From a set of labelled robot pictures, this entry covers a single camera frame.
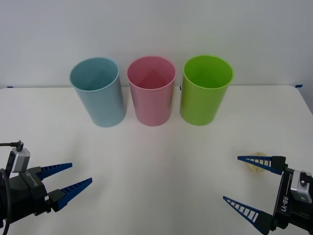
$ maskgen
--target cup rim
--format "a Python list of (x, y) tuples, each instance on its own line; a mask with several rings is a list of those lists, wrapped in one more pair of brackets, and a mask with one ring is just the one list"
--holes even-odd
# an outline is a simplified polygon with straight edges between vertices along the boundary
[[(187, 63), (188, 63), (190, 60), (192, 60), (192, 59), (194, 59), (194, 58), (197, 58), (197, 57), (201, 57), (201, 56), (214, 57), (214, 58), (217, 58), (217, 59), (219, 59), (219, 60), (222, 60), (224, 63), (226, 63), (226, 64), (230, 67), (230, 70), (231, 70), (231, 79), (230, 79), (230, 81), (229, 81), (228, 83), (226, 83), (225, 85), (223, 85), (223, 86), (221, 86), (221, 87), (216, 87), (216, 88), (201, 87), (201, 86), (199, 86), (199, 85), (193, 83), (192, 81), (190, 81), (189, 78), (188, 78), (188, 77), (186, 76), (186, 74), (185, 74), (185, 67), (186, 67)], [(233, 70), (233, 68), (231, 67), (231, 65), (230, 65), (226, 60), (223, 60), (222, 58), (220, 58), (220, 57), (218, 57), (218, 56), (215, 56), (215, 55), (196, 55), (196, 56), (194, 56), (194, 57), (191, 57), (191, 58), (190, 58), (189, 60), (187, 60), (187, 62), (185, 63), (184, 68), (183, 68), (183, 73), (184, 73), (184, 78), (186, 78), (186, 80), (187, 80), (188, 82), (190, 82), (192, 85), (194, 85), (194, 86), (196, 86), (196, 87), (199, 87), (199, 88), (205, 89), (205, 90), (218, 90), (218, 89), (227, 87), (227, 86), (229, 86), (229, 84), (232, 82), (232, 80), (233, 80), (233, 78), (234, 78), (234, 70)]]
[[(173, 68), (174, 68), (174, 76), (173, 76), (172, 81), (171, 81), (169, 84), (166, 84), (165, 86), (159, 87), (159, 88), (147, 89), (147, 88), (139, 87), (139, 86), (135, 85), (134, 83), (132, 83), (132, 82), (130, 81), (130, 79), (129, 79), (129, 77), (128, 77), (128, 70), (129, 70), (129, 68), (133, 65), (133, 63), (137, 62), (137, 61), (140, 60), (140, 59), (147, 58), (147, 57), (158, 57), (158, 58), (161, 58), (161, 59), (163, 59), (163, 60), (166, 60), (167, 62), (169, 62), (169, 63), (171, 64), (171, 66), (173, 66)], [(144, 90), (144, 91), (157, 91), (157, 90), (164, 89), (164, 88), (170, 86), (172, 83), (174, 83), (175, 77), (176, 77), (176, 68), (175, 68), (174, 64), (173, 64), (170, 60), (168, 60), (167, 58), (165, 58), (165, 57), (163, 57), (163, 56), (158, 56), (158, 55), (146, 55), (146, 56), (142, 56), (142, 57), (140, 57), (140, 58), (134, 60), (134, 61), (128, 66), (128, 68), (127, 68), (127, 80), (128, 80), (128, 82), (129, 82), (132, 86), (134, 86), (134, 87), (136, 87), (136, 88), (139, 88), (139, 89), (141, 89), (141, 90)]]
[[(106, 60), (109, 60), (109, 61), (113, 62), (113, 63), (115, 64), (115, 66), (117, 67), (117, 75), (116, 75), (115, 79), (114, 79), (110, 84), (108, 84), (108, 85), (106, 85), (105, 87), (102, 87), (102, 88), (100, 88), (100, 89), (92, 90), (92, 91), (87, 91), (87, 90), (79, 89), (78, 87), (74, 86), (74, 84), (72, 83), (70, 77), (71, 77), (71, 75), (72, 75), (73, 70), (74, 70), (77, 66), (79, 66), (81, 63), (83, 63), (83, 62), (85, 62), (85, 61), (87, 61), (87, 60), (91, 60), (91, 59), (106, 59)], [(103, 89), (105, 89), (105, 88), (111, 86), (111, 85), (117, 80), (118, 76), (119, 76), (119, 67), (118, 67), (117, 63), (116, 63), (114, 60), (112, 60), (112, 59), (110, 59), (110, 58), (108, 58), (108, 57), (96, 56), (96, 57), (91, 57), (91, 58), (82, 60), (81, 62), (79, 62), (78, 64), (76, 64), (76, 65), (72, 68), (72, 70), (70, 71), (70, 73), (69, 73), (69, 82), (71, 83), (71, 85), (72, 85), (75, 89), (80, 90), (80, 91), (82, 91), (82, 92), (98, 92), (98, 91), (101, 91), (101, 90), (103, 90)]]

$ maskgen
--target white wall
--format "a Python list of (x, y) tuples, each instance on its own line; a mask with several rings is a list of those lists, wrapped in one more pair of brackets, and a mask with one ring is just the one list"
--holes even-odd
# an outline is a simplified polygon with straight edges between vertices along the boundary
[(179, 85), (188, 58), (215, 54), (233, 84), (304, 84), (309, 99), (312, 12), (312, 0), (1, 0), (0, 86), (69, 86), (94, 56), (114, 59), (127, 85), (128, 65), (150, 54), (174, 62)]

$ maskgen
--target light blue cup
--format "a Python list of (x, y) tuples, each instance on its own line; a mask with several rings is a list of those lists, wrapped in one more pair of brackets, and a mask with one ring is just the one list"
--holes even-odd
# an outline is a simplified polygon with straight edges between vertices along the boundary
[(69, 79), (96, 125), (111, 127), (124, 119), (126, 108), (114, 61), (103, 57), (84, 60), (73, 68)]

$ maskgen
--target robotic arm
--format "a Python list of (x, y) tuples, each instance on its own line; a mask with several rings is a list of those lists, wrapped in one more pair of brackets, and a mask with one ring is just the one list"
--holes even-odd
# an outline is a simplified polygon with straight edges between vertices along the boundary
[[(37, 216), (44, 212), (49, 213), (51, 209), (55, 212), (61, 210), (92, 183), (92, 178), (89, 178), (47, 193), (42, 180), (72, 167), (72, 163), (27, 169), (30, 153), (21, 141), (2, 143), (0, 146), (13, 147), (5, 170), (0, 169), (0, 228), (6, 219), (4, 235), (11, 223), (30, 214)], [(18, 176), (10, 178), (11, 172), (18, 173)]]
[(267, 235), (289, 223), (313, 235), (313, 177), (310, 173), (288, 168), (280, 156), (239, 156), (238, 160), (282, 175), (273, 215), (249, 207), (228, 197), (223, 199), (259, 232)]

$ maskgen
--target lime green cup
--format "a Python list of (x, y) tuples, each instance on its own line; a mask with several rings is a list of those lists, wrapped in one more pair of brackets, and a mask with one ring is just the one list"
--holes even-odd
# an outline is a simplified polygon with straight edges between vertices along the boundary
[(184, 66), (180, 114), (193, 125), (209, 124), (215, 117), (233, 78), (231, 66), (212, 55), (191, 58)]

